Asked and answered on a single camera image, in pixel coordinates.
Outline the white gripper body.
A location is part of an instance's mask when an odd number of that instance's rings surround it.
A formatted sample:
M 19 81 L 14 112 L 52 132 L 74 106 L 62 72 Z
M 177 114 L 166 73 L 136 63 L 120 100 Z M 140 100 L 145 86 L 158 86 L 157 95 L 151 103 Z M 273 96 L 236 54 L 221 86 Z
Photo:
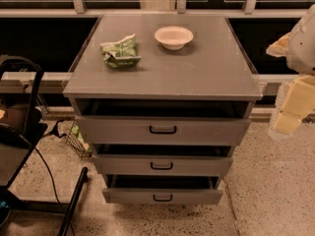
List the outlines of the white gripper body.
M 315 5 L 290 32 L 286 64 L 299 74 L 315 74 Z

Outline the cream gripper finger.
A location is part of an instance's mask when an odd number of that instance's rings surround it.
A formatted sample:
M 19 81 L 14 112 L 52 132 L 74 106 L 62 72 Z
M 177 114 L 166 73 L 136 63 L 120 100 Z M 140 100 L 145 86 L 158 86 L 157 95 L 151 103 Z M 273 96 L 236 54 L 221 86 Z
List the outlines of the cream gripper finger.
M 299 75 L 279 87 L 276 108 L 272 113 L 268 135 L 275 141 L 285 140 L 315 110 L 315 77 Z
M 285 57 L 290 33 L 283 35 L 277 41 L 272 43 L 266 50 L 268 55 L 274 57 Z

